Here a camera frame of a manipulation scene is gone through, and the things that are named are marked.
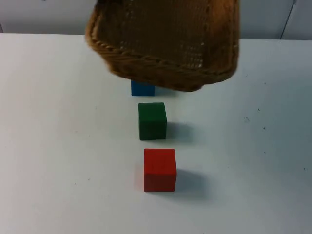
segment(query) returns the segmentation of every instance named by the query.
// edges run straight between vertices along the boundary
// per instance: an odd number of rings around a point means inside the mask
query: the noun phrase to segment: woven basket
[[[99,0],[88,44],[112,73],[180,91],[236,70],[238,0]]]

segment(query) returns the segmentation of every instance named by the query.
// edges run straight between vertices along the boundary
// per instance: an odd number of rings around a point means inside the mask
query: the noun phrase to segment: basket rim
[[[109,45],[106,42],[99,40],[96,36],[96,29],[98,28],[100,22],[101,22],[101,14],[102,14],[102,10],[100,8],[100,3],[98,2],[95,7],[94,10],[91,14],[91,17],[89,19],[89,22],[87,24],[86,30],[85,30],[85,37],[87,40],[87,43],[94,49],[94,50],[101,50],[101,51],[105,51],[105,52],[109,52],[112,55],[113,54],[119,54],[122,56],[127,56],[130,59],[135,59],[135,60],[143,60],[143,61],[147,61],[150,63],[153,63],[154,65],[157,66],[162,66],[163,68],[176,68],[176,69],[180,69],[183,70],[185,72],[196,72],[196,73],[200,73],[203,75],[213,75],[213,76],[221,76],[221,75],[226,75],[226,74],[232,74],[234,73],[234,71],[237,68],[237,63],[238,63],[238,53],[239,53],[239,26],[238,26],[238,22],[239,21],[239,15],[237,16],[237,12],[238,12],[238,5],[239,2],[238,0],[233,0],[235,1],[235,6],[233,9],[233,22],[234,25],[237,25],[237,27],[231,27],[231,38],[232,38],[232,50],[230,50],[231,53],[231,62],[224,68],[224,70],[219,70],[219,71],[211,71],[210,69],[205,69],[205,68],[191,68],[191,67],[187,67],[184,64],[179,64],[176,62],[172,62],[169,60],[164,60],[162,58],[156,57],[156,56],[150,56],[150,55],[143,55],[141,53],[138,52],[133,52],[133,51],[129,51],[129,50],[123,50],[120,48],[117,48],[113,45]]]

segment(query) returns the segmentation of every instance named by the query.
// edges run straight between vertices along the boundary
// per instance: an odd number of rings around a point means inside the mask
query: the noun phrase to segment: wooden block
[[[144,150],[144,191],[174,192],[176,154],[174,149]]]
[[[155,86],[144,82],[131,81],[132,96],[155,96]]]
[[[140,103],[138,118],[140,140],[166,139],[167,117],[163,102]]]

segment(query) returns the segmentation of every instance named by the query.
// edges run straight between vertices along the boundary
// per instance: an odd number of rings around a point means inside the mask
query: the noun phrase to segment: red block
[[[176,154],[174,149],[144,150],[144,191],[174,192]]]

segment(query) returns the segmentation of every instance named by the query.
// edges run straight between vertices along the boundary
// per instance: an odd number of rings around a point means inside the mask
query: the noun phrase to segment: white wall
[[[312,0],[297,0],[283,39],[312,40]]]
[[[96,0],[0,0],[6,33],[84,34]],[[279,39],[293,0],[240,0],[241,37]]]
[[[241,37],[280,39],[293,0],[240,0]]]
[[[84,34],[96,0],[0,0],[6,33]]]

